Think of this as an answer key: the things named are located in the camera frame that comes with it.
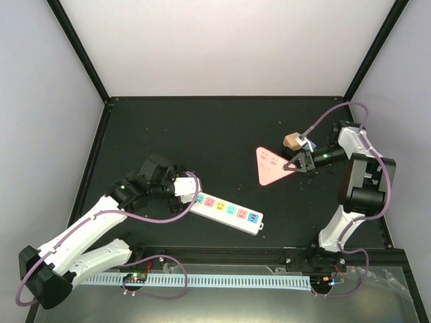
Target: white power strip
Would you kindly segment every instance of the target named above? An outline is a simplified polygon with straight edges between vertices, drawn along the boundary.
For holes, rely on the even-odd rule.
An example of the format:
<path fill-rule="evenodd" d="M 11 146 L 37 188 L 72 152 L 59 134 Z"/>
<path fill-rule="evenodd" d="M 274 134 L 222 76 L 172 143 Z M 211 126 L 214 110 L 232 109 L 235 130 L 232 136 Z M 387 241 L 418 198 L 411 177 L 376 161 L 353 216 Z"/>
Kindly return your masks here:
<path fill-rule="evenodd" d="M 263 229 L 262 213 L 202 192 L 197 196 L 196 203 L 191 207 L 190 212 L 254 236 Z"/>

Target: colorful square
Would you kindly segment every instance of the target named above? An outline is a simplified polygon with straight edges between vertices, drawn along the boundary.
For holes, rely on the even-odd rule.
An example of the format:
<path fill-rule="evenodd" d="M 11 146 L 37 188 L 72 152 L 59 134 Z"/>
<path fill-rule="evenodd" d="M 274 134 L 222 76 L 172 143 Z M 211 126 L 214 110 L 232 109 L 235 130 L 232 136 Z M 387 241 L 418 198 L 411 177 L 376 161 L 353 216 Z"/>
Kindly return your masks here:
<path fill-rule="evenodd" d="M 239 217 L 240 219 L 245 220 L 247 218 L 247 211 L 243 209 L 239 209 L 238 213 L 236 214 L 236 217 Z"/>
<path fill-rule="evenodd" d="M 247 219 L 247 221 L 248 221 L 248 222 L 257 223 L 258 218 L 259 218 L 259 216 L 258 216 L 257 214 L 250 213 L 250 214 L 248 215 L 248 219 Z"/>
<path fill-rule="evenodd" d="M 207 199 L 204 202 L 204 205 L 206 207 L 213 207 L 214 203 L 216 202 L 215 199 L 212 199 L 211 197 L 207 197 Z"/>
<path fill-rule="evenodd" d="M 205 197 L 202 194 L 199 194 L 196 199 L 196 203 L 203 204 Z"/>
<path fill-rule="evenodd" d="M 226 203 L 223 203 L 222 201 L 218 201 L 215 205 L 215 209 L 218 211 L 224 211 L 226 208 Z"/>
<path fill-rule="evenodd" d="M 228 205 L 227 209 L 226 209 L 226 213 L 229 215 L 235 215 L 236 214 L 236 210 L 237 208 L 234 207 L 233 205 Z"/>

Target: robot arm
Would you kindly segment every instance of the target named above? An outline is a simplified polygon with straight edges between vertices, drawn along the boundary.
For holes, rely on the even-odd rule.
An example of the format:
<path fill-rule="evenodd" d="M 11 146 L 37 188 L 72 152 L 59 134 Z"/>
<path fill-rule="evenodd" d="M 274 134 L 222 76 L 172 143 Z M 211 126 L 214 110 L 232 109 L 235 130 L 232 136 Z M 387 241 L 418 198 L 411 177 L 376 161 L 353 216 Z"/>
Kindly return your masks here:
<path fill-rule="evenodd" d="M 339 258 L 340 247 L 344 248 L 349 237 L 364 222 L 357 219 L 376 215 L 386 203 L 387 183 L 378 161 L 370 153 L 371 149 L 375 151 L 366 131 L 358 124 L 338 122 L 328 135 L 326 147 L 313 152 L 302 150 L 284 166 L 292 171 L 309 172 L 333 162 L 349 160 L 339 189 L 339 206 L 329 224 L 310 244 L 307 261 L 314 271 L 333 267 Z M 392 182 L 395 161 L 383 157 L 381 159 Z M 297 168 L 289 167 L 292 163 Z"/>
<path fill-rule="evenodd" d="M 87 278 L 129 261 L 134 250 L 121 239 L 84 253 L 108 230 L 126 220 L 125 214 L 109 210 L 136 211 L 152 199 L 164 199 L 172 212 L 182 211 L 196 192 L 195 179 L 183 176 L 186 176 L 184 168 L 153 155 L 139 172 L 132 172 L 112 185 L 105 196 L 59 236 L 37 250 L 31 246 L 24 248 L 19 255 L 21 279 L 51 252 L 26 281 L 43 308 L 60 304 Z M 70 236 L 59 244 L 66 235 Z"/>

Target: pink triangle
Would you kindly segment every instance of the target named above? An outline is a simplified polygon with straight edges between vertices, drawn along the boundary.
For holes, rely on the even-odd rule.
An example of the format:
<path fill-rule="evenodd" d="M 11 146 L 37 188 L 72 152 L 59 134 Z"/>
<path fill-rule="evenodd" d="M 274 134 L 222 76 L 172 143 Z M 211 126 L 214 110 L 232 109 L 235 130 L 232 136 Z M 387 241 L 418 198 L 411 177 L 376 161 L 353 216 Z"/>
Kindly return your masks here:
<path fill-rule="evenodd" d="M 283 166 L 287 164 L 288 160 L 274 154 L 266 148 L 258 147 L 256 149 L 256 157 L 259 184 L 262 186 L 271 184 L 280 178 L 294 173 L 291 170 L 283 169 Z"/>

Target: yellow outlet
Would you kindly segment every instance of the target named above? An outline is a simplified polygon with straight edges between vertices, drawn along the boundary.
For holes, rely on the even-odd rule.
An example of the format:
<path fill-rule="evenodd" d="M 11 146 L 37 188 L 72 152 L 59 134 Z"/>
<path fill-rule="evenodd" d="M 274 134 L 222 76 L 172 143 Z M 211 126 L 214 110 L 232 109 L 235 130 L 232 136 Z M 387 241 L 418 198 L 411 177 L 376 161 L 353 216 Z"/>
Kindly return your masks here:
<path fill-rule="evenodd" d="M 218 211 L 224 211 L 226 209 L 226 203 L 223 203 L 222 201 L 218 201 L 215 205 L 215 209 Z"/>

